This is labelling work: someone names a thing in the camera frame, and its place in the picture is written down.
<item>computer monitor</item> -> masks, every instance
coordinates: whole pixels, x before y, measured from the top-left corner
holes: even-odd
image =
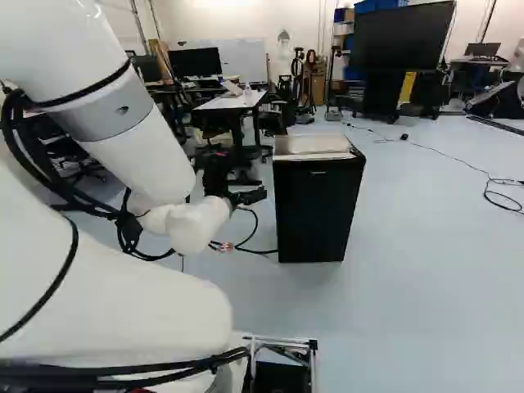
[[[350,67],[366,71],[435,70],[455,3],[433,2],[358,14]]]
[[[219,49],[204,47],[199,49],[185,49],[169,51],[169,61],[175,76],[210,76],[221,75]]]
[[[138,70],[142,73],[144,82],[158,82],[162,79],[162,73],[156,57],[148,55],[133,56],[131,57],[131,62],[137,73]]]
[[[500,43],[469,43],[466,48],[465,56],[496,56],[499,51]]]

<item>blue bin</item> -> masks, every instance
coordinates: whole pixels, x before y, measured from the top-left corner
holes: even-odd
[[[389,10],[391,8],[397,8],[403,5],[403,0],[375,0],[377,10]]]
[[[335,22],[343,22],[344,18],[346,17],[346,10],[347,8],[337,8],[335,10],[335,17],[333,18],[333,20]]]
[[[366,12],[373,12],[377,9],[375,0],[364,0],[355,4],[355,14],[365,14]]]
[[[346,35],[346,38],[344,39],[344,49],[353,49],[353,46],[355,45],[355,37],[353,34]]]
[[[355,70],[352,70],[348,65],[344,67],[344,80],[361,80],[362,75]]]

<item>rack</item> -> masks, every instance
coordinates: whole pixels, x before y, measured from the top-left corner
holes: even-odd
[[[355,24],[355,10],[353,8],[337,8],[335,10],[335,16],[333,18],[332,27],[332,46],[331,56],[329,59],[329,76],[326,87],[326,106],[329,111],[329,106],[332,106],[333,101],[335,105],[339,106],[340,98],[344,97],[336,89],[333,88],[333,84],[352,84],[353,79],[346,78],[345,71],[342,70],[342,79],[333,79],[333,66],[335,62],[335,56],[347,57],[351,54],[351,50],[345,47],[348,40],[352,39],[353,36],[353,25]]]

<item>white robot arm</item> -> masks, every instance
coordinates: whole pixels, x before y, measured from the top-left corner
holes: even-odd
[[[184,203],[193,169],[93,0],[2,0],[0,53],[0,78],[133,190],[129,210],[148,211],[146,229],[168,234],[181,254],[208,244],[231,204]],[[216,286],[109,249],[74,225],[71,234],[2,162],[0,179],[0,363],[112,367],[228,348],[232,311]],[[212,376],[202,378],[205,390]]]
[[[157,222],[159,214],[144,219],[146,229],[151,225],[159,233],[162,227],[181,254],[201,251],[231,206],[216,196],[185,205],[195,185],[193,169],[100,6],[93,0],[5,2],[0,23],[6,29],[0,34],[0,77],[23,88],[84,150],[142,195],[144,211],[169,211],[163,222]]]

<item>white wall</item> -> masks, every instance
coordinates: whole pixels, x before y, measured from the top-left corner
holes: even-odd
[[[99,0],[111,28],[125,50],[145,54],[129,0]],[[138,17],[146,39],[157,38],[154,20],[147,0],[136,0]]]
[[[409,4],[437,1],[440,0],[409,0]],[[466,46],[477,41],[478,31],[489,3],[490,0],[457,0],[456,16],[445,52],[446,61],[463,56]]]
[[[524,0],[498,0],[485,42],[502,43],[499,55],[511,60],[518,40],[524,37]]]
[[[440,0],[410,0],[421,4]],[[491,0],[457,0],[457,15],[446,50],[446,60],[461,57],[469,43],[479,37],[482,22]],[[484,42],[502,43],[499,55],[511,59],[517,42],[524,37],[523,0],[498,0]]]
[[[290,34],[291,51],[297,46],[316,51],[319,11],[322,18],[325,15],[327,21],[324,54],[329,54],[332,15],[336,2],[337,0],[154,0],[153,4],[162,38],[171,47],[178,41],[263,38],[266,52],[271,59],[271,77],[275,80],[278,74],[289,73],[291,64],[291,61],[286,65],[277,64],[278,34],[283,29]]]

